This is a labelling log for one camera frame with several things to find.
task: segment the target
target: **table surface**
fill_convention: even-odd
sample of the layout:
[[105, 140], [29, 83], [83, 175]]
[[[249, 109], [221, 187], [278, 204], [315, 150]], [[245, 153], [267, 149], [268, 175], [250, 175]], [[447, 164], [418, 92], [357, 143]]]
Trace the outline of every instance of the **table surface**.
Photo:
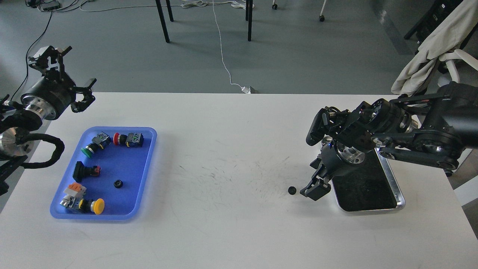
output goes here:
[[[26, 170], [0, 214], [2, 268], [476, 268], [478, 241], [440, 169], [391, 161], [403, 210], [341, 211], [305, 186], [319, 147], [305, 143], [324, 106], [372, 95], [96, 93], [47, 133], [66, 149]], [[49, 206], [92, 126], [158, 132], [138, 214], [126, 222], [57, 220]], [[31, 161], [49, 159], [41, 142]]]

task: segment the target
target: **robotic arm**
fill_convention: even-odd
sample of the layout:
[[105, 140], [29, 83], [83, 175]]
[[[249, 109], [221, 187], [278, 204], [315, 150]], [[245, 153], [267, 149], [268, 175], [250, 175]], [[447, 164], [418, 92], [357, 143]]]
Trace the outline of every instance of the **robotic arm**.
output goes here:
[[[9, 95], [0, 101], [0, 160], [7, 160], [0, 167], [0, 195], [8, 191], [5, 179], [22, 166], [24, 168], [44, 168], [53, 165], [63, 153], [65, 145], [54, 136], [31, 134], [42, 126], [43, 120], [56, 120], [71, 105], [73, 112], [84, 111], [94, 100], [91, 87], [96, 78], [90, 79], [84, 87], [77, 87], [65, 73], [63, 56], [72, 47], [65, 50], [52, 46], [41, 48], [33, 57], [28, 58], [28, 66], [41, 72], [42, 77], [22, 95], [22, 103], [8, 101]], [[83, 99], [76, 101], [81, 93]], [[34, 140], [43, 140], [55, 145], [52, 158], [42, 163], [25, 163], [27, 154], [33, 148]]]
[[[424, 116], [420, 128], [413, 115]], [[465, 148], [478, 147], [478, 88], [451, 82], [436, 94], [362, 102], [352, 112], [325, 107], [306, 142], [322, 144], [310, 164], [316, 172], [300, 191], [315, 201], [330, 192], [334, 176], [358, 168], [375, 147], [388, 159], [453, 170]]]

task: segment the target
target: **concrete floor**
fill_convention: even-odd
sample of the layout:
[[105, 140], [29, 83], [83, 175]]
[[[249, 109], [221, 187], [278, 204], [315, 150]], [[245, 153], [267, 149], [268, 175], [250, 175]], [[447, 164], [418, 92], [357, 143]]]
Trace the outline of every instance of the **concrete floor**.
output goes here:
[[[252, 42], [247, 42], [244, 10], [230, 5], [215, 10], [233, 83], [252, 86], [259, 93], [389, 94], [418, 48], [415, 37], [408, 41], [401, 37], [432, 2], [332, 0], [325, 8], [325, 22], [319, 22], [322, 0], [278, 0], [278, 10], [271, 9], [270, 0], [257, 0]], [[153, 4], [96, 0], [83, 9]], [[212, 7], [173, 7], [173, 14], [175, 21], [166, 22], [172, 41], [167, 44], [155, 7], [54, 13], [29, 55], [47, 45], [71, 45], [65, 69], [78, 85], [96, 77], [94, 91], [240, 93], [238, 86], [229, 85], [221, 62]], [[23, 1], [0, 0], [1, 96], [11, 94], [23, 80], [25, 52], [48, 18], [49, 13], [27, 8]], [[30, 71], [22, 90], [40, 77]], [[430, 92], [437, 89], [435, 81]], [[15, 179], [9, 180], [14, 186]], [[0, 210], [7, 198], [0, 200]]]

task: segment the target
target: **plastic tray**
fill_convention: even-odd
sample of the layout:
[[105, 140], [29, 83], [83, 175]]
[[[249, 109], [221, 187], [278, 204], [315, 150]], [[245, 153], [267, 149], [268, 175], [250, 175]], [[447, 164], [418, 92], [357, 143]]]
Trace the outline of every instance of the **plastic tray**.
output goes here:
[[[91, 139], [98, 133], [105, 132], [111, 139], [118, 132], [140, 132], [143, 134], [142, 147], [115, 146], [111, 143], [103, 150], [98, 150], [92, 158], [87, 158], [81, 148], [90, 144]], [[80, 219], [80, 220], [127, 220], [138, 211], [144, 190], [151, 156], [156, 143], [157, 133], [149, 127], [112, 127], [95, 126], [86, 130], [80, 138], [65, 174], [58, 185], [55, 196], [50, 205], [50, 214], [57, 219]], [[81, 183], [86, 187], [86, 199], [105, 200], [105, 209], [102, 214], [74, 213], [62, 205], [60, 201], [65, 194], [63, 191], [69, 184], [75, 182], [73, 170], [77, 161], [82, 161], [87, 167], [99, 165], [101, 174], [98, 177], [83, 178]], [[123, 181], [123, 187], [116, 189], [113, 183], [116, 180]]]

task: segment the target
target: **white cloth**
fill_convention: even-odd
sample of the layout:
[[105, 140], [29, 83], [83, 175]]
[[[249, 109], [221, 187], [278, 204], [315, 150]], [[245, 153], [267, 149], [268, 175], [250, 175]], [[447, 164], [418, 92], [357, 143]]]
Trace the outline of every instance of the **white cloth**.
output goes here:
[[432, 72], [438, 57], [460, 47], [461, 42], [478, 23], [478, 0], [464, 0], [423, 41], [418, 53], [402, 70], [391, 91], [394, 94], [415, 93]]

